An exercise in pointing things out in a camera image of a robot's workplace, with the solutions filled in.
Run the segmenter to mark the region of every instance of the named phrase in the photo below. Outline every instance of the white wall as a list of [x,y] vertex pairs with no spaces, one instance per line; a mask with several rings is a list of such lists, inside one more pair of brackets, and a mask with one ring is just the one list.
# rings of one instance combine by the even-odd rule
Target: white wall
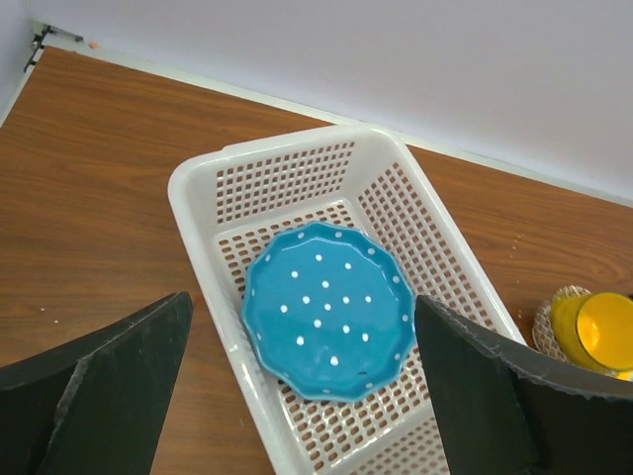
[[141,56],[633,199],[633,3],[27,0]]
[[21,0],[0,0],[0,126],[30,57],[33,34]]

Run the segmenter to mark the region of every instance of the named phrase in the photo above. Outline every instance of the blue ceramic plate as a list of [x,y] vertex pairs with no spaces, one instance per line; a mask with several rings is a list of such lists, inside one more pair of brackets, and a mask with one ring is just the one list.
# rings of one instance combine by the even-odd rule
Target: blue ceramic plate
[[413,341],[413,294],[358,230],[310,223],[248,269],[242,317],[261,364],[306,399],[355,402],[394,381]]

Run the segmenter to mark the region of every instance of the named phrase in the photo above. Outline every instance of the perforated basket wall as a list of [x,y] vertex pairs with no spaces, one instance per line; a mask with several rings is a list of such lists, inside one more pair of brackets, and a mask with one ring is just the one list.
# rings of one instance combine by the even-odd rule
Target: perforated basket wall
[[[211,239],[218,252],[206,265],[222,263],[214,272],[229,312],[214,319],[219,327],[233,326],[239,335],[238,344],[246,355],[239,363],[250,368],[255,384],[264,387],[264,397],[258,400],[261,407],[251,404],[251,412],[279,416],[275,427],[259,429],[262,435],[278,431],[294,442],[296,455],[303,460],[296,473],[307,473],[306,469],[354,475],[448,473],[417,348],[407,356],[396,382],[362,402],[307,401],[262,372],[238,317],[246,269],[272,237],[311,221],[325,221],[361,228],[379,240],[397,258],[415,292],[429,294],[491,330],[507,326],[490,300],[494,290],[482,291],[481,269],[464,258],[465,251],[470,252],[465,242],[461,239],[459,248],[449,245],[456,241],[447,235],[450,217],[445,210],[431,208],[427,184],[421,186],[419,176],[410,173],[406,156],[363,154],[368,148],[362,146],[363,139],[368,142],[374,133],[359,131],[343,134],[343,140],[324,134],[318,146],[294,144],[282,153],[277,147],[268,158],[261,153],[242,156],[242,162],[231,166],[218,160],[219,166],[209,173],[217,199],[218,232],[203,238]],[[364,160],[363,174],[352,176],[359,169],[353,168],[357,160]],[[190,247],[188,251],[194,267],[205,265],[196,262],[200,255],[193,255]],[[209,298],[212,292],[207,293],[204,282],[201,287]],[[274,464],[279,457],[283,456],[271,453]]]

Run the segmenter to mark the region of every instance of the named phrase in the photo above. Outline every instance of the wicker coaster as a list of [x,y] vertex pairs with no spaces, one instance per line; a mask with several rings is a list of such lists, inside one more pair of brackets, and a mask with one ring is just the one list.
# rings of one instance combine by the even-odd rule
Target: wicker coaster
[[551,304],[553,300],[559,297],[580,297],[581,295],[589,293],[590,291],[585,287],[567,285],[558,289],[550,300],[541,304],[534,317],[534,326],[532,327],[534,343],[541,353],[561,361],[570,362],[556,341],[554,331],[552,330],[552,322],[550,320]]

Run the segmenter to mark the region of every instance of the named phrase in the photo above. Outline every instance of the plate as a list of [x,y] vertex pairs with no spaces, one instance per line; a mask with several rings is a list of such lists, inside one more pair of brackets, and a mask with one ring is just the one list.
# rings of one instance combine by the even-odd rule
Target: plate
[[400,374],[414,296],[394,258],[355,229],[310,223],[252,263],[242,318],[268,371],[310,400],[356,402]]

